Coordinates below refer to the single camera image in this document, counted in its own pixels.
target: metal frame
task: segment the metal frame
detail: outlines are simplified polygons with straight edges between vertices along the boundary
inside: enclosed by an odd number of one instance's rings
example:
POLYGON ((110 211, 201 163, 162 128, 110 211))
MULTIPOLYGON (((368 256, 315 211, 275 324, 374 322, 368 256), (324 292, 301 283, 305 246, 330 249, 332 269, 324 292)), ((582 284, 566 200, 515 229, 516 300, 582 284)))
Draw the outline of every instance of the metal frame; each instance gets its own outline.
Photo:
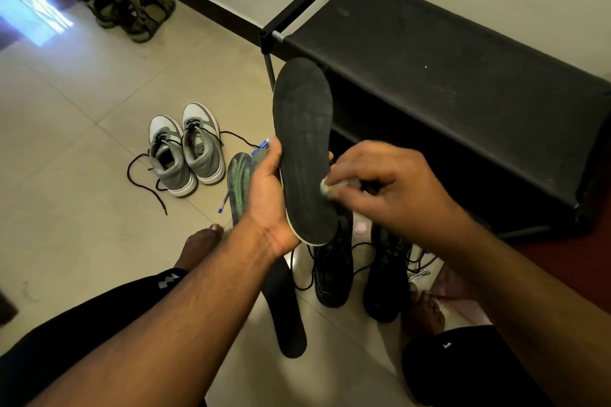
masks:
POLYGON ((276 75, 274 74, 274 68, 271 64, 271 52, 274 49, 274 45, 276 41, 280 43, 284 41, 282 32, 315 1, 316 0, 292 1, 286 9, 281 11, 280 14, 271 20, 271 22, 269 22, 259 33, 259 45, 261 46, 261 53, 265 60, 265 67, 267 68, 270 78, 272 91, 276 86, 276 75))

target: black pants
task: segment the black pants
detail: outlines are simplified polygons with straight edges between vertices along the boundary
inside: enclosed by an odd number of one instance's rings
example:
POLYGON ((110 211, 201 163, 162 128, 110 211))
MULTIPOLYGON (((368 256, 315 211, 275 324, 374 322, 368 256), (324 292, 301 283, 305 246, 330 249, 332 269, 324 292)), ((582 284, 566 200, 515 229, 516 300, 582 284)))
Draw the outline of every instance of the black pants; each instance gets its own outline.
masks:
MULTIPOLYGON (((26 405, 153 307, 185 275, 186 271, 174 268, 136 280, 33 329, 0 357, 0 405, 26 405)), ((424 405, 551 405, 493 326, 414 339, 403 353, 403 373, 424 405)))

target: tile floor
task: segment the tile floor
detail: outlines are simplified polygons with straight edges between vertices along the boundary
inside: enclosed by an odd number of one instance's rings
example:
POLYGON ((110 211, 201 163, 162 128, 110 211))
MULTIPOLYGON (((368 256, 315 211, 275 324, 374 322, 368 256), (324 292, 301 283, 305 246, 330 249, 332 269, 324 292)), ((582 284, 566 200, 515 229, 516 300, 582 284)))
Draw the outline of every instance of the tile floor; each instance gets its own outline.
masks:
MULTIPOLYGON (((188 7, 179 4, 144 45, 119 28, 99 28, 82 5, 65 15, 73 26, 42 47, 20 40, 0 52, 0 289, 19 308, 0 329, 0 353, 54 315, 170 267, 196 230, 230 224, 229 210, 217 212, 224 184, 200 186, 187 199, 162 193, 165 217, 150 193, 129 183, 125 170, 146 151, 152 116, 179 119, 198 101, 224 130, 249 141, 273 133, 258 48, 188 7)), ((224 142, 226 162, 248 150, 233 136, 224 142)), ((153 187, 146 167, 135 164, 133 177, 153 187)), ((296 252, 295 275, 305 284, 312 263, 304 251, 296 252)), ((369 247, 355 250, 355 267, 370 260, 369 247)), ((321 306, 313 290, 299 293, 308 349, 295 360, 280 354, 260 297, 208 393, 210 405, 410 405, 398 322, 367 317, 366 279, 366 272, 356 277, 341 309, 321 306)), ((447 315, 448 327, 465 325, 447 315)))

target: sandal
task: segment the sandal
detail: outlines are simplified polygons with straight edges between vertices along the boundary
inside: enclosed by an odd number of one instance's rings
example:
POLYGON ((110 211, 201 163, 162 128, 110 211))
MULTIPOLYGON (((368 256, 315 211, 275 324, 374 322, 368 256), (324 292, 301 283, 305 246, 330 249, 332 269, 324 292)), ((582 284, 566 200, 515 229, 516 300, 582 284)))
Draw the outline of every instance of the sandal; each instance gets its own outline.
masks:
POLYGON ((147 42, 176 9, 175 0, 120 0, 121 27, 134 42, 147 42))
POLYGON ((88 0, 85 5, 95 16, 95 21, 104 29, 110 29, 118 24, 118 0, 88 0))

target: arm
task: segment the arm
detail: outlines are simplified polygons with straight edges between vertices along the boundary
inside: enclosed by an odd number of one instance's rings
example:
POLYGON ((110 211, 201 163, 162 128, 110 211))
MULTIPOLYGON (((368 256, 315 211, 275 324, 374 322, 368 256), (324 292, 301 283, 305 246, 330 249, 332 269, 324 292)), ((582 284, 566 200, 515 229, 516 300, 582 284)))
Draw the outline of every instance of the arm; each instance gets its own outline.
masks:
POLYGON ((413 150, 362 142, 326 182, 358 177, 371 196, 339 188, 347 207, 429 248, 467 280, 500 334, 556 405, 611 404, 611 316, 471 220, 413 150))
POLYGON ((32 406, 196 405, 278 257, 299 241, 285 217, 272 141, 252 176, 249 205, 218 248, 156 306, 91 352, 32 406))

